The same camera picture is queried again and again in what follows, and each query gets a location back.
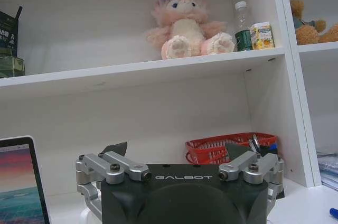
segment green box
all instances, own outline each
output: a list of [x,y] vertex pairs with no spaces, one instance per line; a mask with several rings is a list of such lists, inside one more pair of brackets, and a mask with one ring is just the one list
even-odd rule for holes
[[0,78],[25,75],[25,62],[14,56],[0,56]]

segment stack of papers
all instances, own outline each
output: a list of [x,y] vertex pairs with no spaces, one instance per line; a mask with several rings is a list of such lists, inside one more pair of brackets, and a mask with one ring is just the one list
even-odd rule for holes
[[317,157],[323,185],[338,191],[338,153],[318,153]]

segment black box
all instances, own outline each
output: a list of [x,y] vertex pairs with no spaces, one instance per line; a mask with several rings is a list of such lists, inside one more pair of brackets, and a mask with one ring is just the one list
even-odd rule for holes
[[[12,49],[12,55],[17,56],[18,24],[14,17],[0,11],[0,48]],[[11,40],[7,44],[8,36],[12,33]]]

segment laptop screen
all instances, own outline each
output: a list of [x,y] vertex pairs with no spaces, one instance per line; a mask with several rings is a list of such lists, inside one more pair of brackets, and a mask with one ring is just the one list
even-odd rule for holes
[[0,144],[0,224],[49,223],[41,201],[39,171],[34,166],[35,152],[29,144]]

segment blue pen cap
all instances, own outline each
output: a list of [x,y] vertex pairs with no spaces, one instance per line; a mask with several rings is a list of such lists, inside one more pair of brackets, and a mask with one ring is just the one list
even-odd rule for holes
[[334,218],[338,219],[338,210],[337,210],[337,209],[331,208],[331,209],[330,209],[330,214],[331,214]]

